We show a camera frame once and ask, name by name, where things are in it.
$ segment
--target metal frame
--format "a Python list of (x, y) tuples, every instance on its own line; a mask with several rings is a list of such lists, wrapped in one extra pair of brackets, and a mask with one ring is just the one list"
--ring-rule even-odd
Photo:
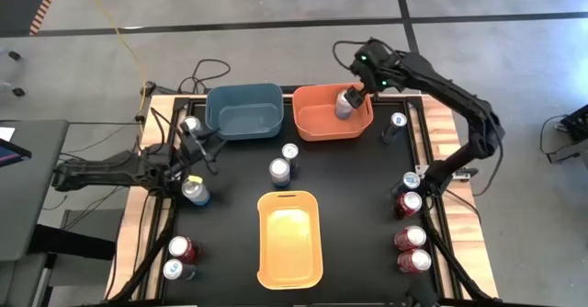
[[(284, 92), (284, 103), (285, 104), (291, 104), (291, 94), (301, 85), (288, 85), (288, 86), (283, 86), (282, 90)], [(424, 151), (425, 151), (425, 157), (427, 159), (428, 163), (431, 163), (433, 161), (433, 151), (431, 148), (431, 141), (429, 139), (429, 135), (428, 135), (428, 130), (426, 127), (426, 121), (424, 119), (424, 110), (423, 110), (423, 101), (422, 98), (420, 96), (405, 96), (402, 97), (400, 95), (395, 96), (395, 95), (379, 95), (378, 97), (374, 97), (373, 98), (373, 102), (375, 104), (378, 103), (401, 103), (404, 114), (406, 115), (406, 117), (408, 118), (409, 122), (409, 139), (410, 139), (410, 143), (413, 149), (413, 166), (415, 165), (420, 165), (419, 164), (419, 160), (418, 160), (418, 153), (417, 153), (417, 149), (416, 149), (416, 142), (415, 142), (415, 134), (414, 134), (414, 129), (413, 129), (413, 119), (411, 117), (411, 113), (410, 113), (410, 108), (413, 107), (416, 109), (416, 113), (417, 113), (417, 117), (419, 120), (419, 126), (421, 129), (421, 133), (423, 135), (423, 144), (424, 144)], [(186, 96), (186, 97), (177, 97), (175, 99), (174, 102), (174, 113), (172, 115), (171, 118), (171, 123), (172, 123), (172, 127), (177, 126), (178, 123), (178, 119), (179, 119), (179, 115), (178, 115), (178, 111), (179, 109), (182, 108), (186, 108), (188, 110), (191, 109), (192, 106), (195, 105), (204, 105), (206, 104), (206, 97), (204, 95), (201, 95), (200, 97), (191, 97), (191, 96)], [(168, 142), (173, 142), (173, 139), (175, 137), (175, 135), (172, 133), (172, 127), (170, 127), (170, 130), (168, 132)], [(445, 213), (445, 209), (443, 206), (443, 200), (441, 199), (435, 199), (434, 201), (434, 206), (437, 208), (437, 219), (439, 221), (440, 224), (440, 229), (441, 229), (441, 234), (442, 237), (444, 238), (444, 242), (451, 248), (451, 250), (453, 251), (453, 247), (451, 245), (451, 237), (449, 235), (449, 229), (448, 229), (448, 225), (447, 225), (447, 216)], [(162, 202), (156, 202), (155, 207), (154, 207), (154, 214), (153, 214), (153, 219), (152, 219), (152, 225), (149, 231), (149, 241), (147, 243), (148, 249), (151, 248), (153, 246), (153, 243), (155, 242), (156, 238), (157, 238), (157, 228), (158, 228), (158, 224), (161, 221), (161, 211), (163, 208), (163, 203)], [(435, 292), (437, 294), (439, 294), (440, 296), (444, 295), (443, 292), (443, 285), (441, 282), (441, 273), (439, 271), (439, 263), (438, 263), (438, 258), (437, 255), (435, 253), (435, 249), (434, 246), (429, 242), (427, 243), (428, 245), (428, 249), (429, 251), (431, 251), (431, 257), (433, 258), (433, 266), (432, 266), (432, 271), (431, 271), (431, 276), (433, 277), (433, 282), (434, 282), (434, 287), (435, 287)], [(168, 257), (167, 255), (167, 249), (164, 249), (163, 251), (163, 259), (166, 259)], [(159, 271), (161, 272), (163, 269), (164, 263), (162, 262), (159, 268)], [(146, 280), (144, 280), (141, 285), (140, 285), (140, 290), (139, 290), (139, 300), (144, 300), (145, 299), (145, 294), (146, 294), (146, 287), (147, 287), (147, 281), (149, 280), (149, 274), (146, 274), (144, 277)], [(453, 294), (454, 297), (459, 297), (461, 298), (461, 289), (460, 286), (458, 284), (457, 279), (455, 279), (455, 275), (452, 273), (452, 277), (451, 277), (451, 285), (452, 285), (452, 289), (453, 289)], [(158, 301), (160, 301), (162, 303), (162, 305), (165, 305), (165, 280), (163, 277), (160, 277), (157, 283), (157, 290), (155, 293), (155, 297)]]

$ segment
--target yellow plastic bin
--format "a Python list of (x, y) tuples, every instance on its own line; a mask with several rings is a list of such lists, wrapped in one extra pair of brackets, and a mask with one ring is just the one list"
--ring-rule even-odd
[(319, 204), (306, 191), (270, 192), (257, 202), (259, 271), (270, 290), (311, 288), (322, 277)]
[(351, 113), (349, 119), (338, 119), (334, 115), (337, 95), (349, 86), (356, 89), (363, 87), (360, 83), (311, 85), (299, 87), (294, 92), (294, 122), (303, 140), (317, 142), (355, 138), (369, 126), (374, 119), (369, 97)]

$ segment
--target table leg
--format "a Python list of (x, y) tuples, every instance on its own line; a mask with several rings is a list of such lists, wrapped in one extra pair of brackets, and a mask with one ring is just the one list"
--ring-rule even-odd
[(37, 224), (28, 251), (112, 260), (115, 242)]

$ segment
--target floor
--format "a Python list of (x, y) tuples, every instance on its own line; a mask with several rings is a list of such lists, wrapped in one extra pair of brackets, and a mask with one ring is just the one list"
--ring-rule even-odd
[[(171, 87), (204, 58), (232, 66), (209, 86), (301, 85), (355, 80), (332, 58), (336, 40), (373, 36), (399, 50), (420, 51), (443, 76), (488, 99), (506, 130), (502, 167), (477, 199), (501, 297), (559, 306), (588, 301), (587, 169), (577, 159), (550, 165), (538, 150), (546, 118), (588, 102), (588, 0), (102, 1), (121, 27), (136, 32), (125, 39), (147, 78)], [(289, 23), (247, 24), (278, 21)], [(153, 28), (143, 33), (132, 27)], [(53, 0), (37, 37), (0, 39), (0, 47), (25, 57), (19, 64), (2, 58), (0, 74), (28, 92), (22, 98), (4, 93), (0, 118), (130, 121), (141, 80), (108, 28), (93, 0)], [(96, 35), (86, 35), (89, 29)], [(353, 49), (341, 49), (344, 60), (352, 54)], [(205, 66), (202, 74), (219, 69)], [(73, 125), (64, 150), (99, 141), (118, 128)], [(463, 119), (458, 130), (466, 141)], [(137, 131), (123, 128), (79, 155), (99, 159), (129, 149)], [(568, 142), (550, 126), (545, 140), (549, 149)], [(483, 188), (495, 162), (496, 157), (475, 164), (481, 173), (474, 190)], [(103, 188), (70, 193), (60, 208), (44, 211), (40, 222), (59, 225), (64, 210), (83, 210), (104, 194)], [(62, 198), (50, 192), (46, 207)], [(124, 204), (121, 192), (101, 208)], [(104, 286), (88, 287), (86, 294), (56, 290), (51, 304), (97, 302)]]

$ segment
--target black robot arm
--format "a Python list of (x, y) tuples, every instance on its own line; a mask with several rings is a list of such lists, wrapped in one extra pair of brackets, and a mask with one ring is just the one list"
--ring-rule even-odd
[[(425, 198), (441, 196), (456, 170), (474, 159), (492, 156), (502, 146), (504, 130), (490, 103), (478, 99), (438, 74), (432, 64), (418, 53), (395, 51), (381, 40), (370, 39), (362, 44), (347, 69), (359, 76), (364, 84), (361, 90), (350, 87), (345, 93), (345, 98), (354, 108), (361, 106), (368, 94), (377, 94), (389, 87), (395, 87), (399, 92), (410, 88), (431, 95), (468, 121), (468, 143), (446, 160), (431, 163), (425, 172), (419, 187), (419, 192)], [(491, 297), (476, 285), (445, 245), (427, 211), (424, 211), (424, 221), (431, 241), (445, 257), (469, 296), (474, 300), (489, 300)]]

